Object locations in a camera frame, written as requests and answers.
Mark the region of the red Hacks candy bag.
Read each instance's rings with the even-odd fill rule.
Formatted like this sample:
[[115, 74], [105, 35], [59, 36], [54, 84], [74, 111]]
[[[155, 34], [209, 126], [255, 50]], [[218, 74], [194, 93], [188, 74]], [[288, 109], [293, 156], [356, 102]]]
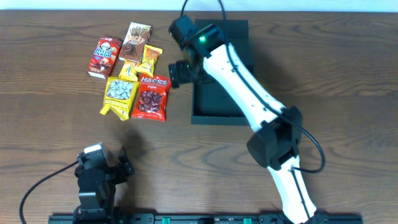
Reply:
[[165, 122], [170, 78], [162, 75], [151, 77], [143, 73], [139, 82], [138, 98], [131, 116]]

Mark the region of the dark green gift box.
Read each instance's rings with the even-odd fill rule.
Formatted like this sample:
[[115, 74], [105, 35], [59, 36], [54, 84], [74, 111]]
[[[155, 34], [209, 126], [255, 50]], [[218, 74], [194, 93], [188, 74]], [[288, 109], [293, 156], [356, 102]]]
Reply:
[[[245, 67], [254, 72], [254, 55], [249, 43], [249, 22], [228, 20], [228, 39]], [[247, 126], [248, 122], [223, 87], [214, 80], [193, 84], [192, 124]]]

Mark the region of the yellow candy bag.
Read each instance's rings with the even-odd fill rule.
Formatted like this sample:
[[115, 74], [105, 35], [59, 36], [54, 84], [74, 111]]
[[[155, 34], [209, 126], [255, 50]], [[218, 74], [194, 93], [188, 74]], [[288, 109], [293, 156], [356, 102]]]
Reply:
[[129, 119], [138, 88], [139, 82], [109, 77], [104, 92], [103, 107], [99, 113], [106, 115], [111, 110], [121, 121]]

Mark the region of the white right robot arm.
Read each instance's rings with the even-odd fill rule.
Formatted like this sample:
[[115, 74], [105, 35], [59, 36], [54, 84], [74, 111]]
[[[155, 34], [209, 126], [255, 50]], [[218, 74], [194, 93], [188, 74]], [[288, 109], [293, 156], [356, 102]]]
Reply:
[[210, 24], [199, 29], [188, 16], [180, 16], [169, 33], [184, 60], [169, 66], [172, 88], [210, 77], [238, 105], [254, 134], [247, 143], [254, 160], [271, 173], [282, 200], [284, 215], [292, 223], [315, 223], [317, 208], [311, 201], [300, 167], [302, 115], [287, 109], [268, 93], [245, 67], [222, 29]]

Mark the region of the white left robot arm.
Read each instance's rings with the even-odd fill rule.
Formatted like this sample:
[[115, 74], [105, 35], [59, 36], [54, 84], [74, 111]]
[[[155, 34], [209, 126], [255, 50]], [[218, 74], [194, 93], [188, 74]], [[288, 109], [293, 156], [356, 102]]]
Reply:
[[114, 166], [108, 164], [106, 150], [98, 142], [84, 148], [76, 159], [80, 205], [73, 212], [73, 223], [129, 223], [127, 215], [114, 207], [114, 197], [116, 186], [126, 182], [134, 168], [124, 146]]

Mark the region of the yellow orange snack packet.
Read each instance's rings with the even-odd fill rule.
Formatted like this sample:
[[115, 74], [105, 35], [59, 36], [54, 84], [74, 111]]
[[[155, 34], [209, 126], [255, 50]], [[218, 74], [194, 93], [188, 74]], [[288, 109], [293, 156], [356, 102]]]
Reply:
[[138, 73], [145, 73], [146, 75], [153, 77], [155, 70], [155, 63], [158, 57], [163, 53], [163, 50], [158, 47], [151, 45], [144, 46], [144, 55], [142, 63], [136, 67]]

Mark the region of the small yellow snack packet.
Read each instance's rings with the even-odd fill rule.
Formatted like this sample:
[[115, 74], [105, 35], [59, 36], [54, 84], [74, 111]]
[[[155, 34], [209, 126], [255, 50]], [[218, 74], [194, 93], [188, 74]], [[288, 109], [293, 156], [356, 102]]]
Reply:
[[136, 68], [139, 64], [136, 62], [125, 61], [120, 73], [119, 78], [127, 81], [138, 81]]

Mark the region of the brown Pocky box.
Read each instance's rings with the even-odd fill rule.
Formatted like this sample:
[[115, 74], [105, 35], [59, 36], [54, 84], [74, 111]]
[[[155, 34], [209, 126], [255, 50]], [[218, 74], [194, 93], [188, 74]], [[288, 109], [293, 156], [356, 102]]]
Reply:
[[122, 44], [119, 59], [140, 63], [144, 52], [144, 46], [149, 43], [152, 34], [152, 26], [130, 23]]

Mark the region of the red Hello Panda box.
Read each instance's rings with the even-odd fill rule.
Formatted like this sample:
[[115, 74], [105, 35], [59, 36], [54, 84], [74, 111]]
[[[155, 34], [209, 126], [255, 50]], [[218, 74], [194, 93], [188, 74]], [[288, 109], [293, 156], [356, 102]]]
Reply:
[[87, 74], [92, 77], [107, 79], [113, 69], [122, 42], [111, 37], [99, 39], [88, 65]]

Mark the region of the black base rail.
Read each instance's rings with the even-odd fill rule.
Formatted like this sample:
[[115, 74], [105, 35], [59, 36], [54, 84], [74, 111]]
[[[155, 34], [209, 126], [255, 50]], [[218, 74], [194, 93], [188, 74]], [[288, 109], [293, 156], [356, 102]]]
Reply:
[[135, 213], [114, 220], [88, 220], [81, 215], [51, 215], [49, 224], [62, 223], [117, 223], [117, 224], [285, 224], [291, 221], [281, 213], [260, 215], [154, 215]]

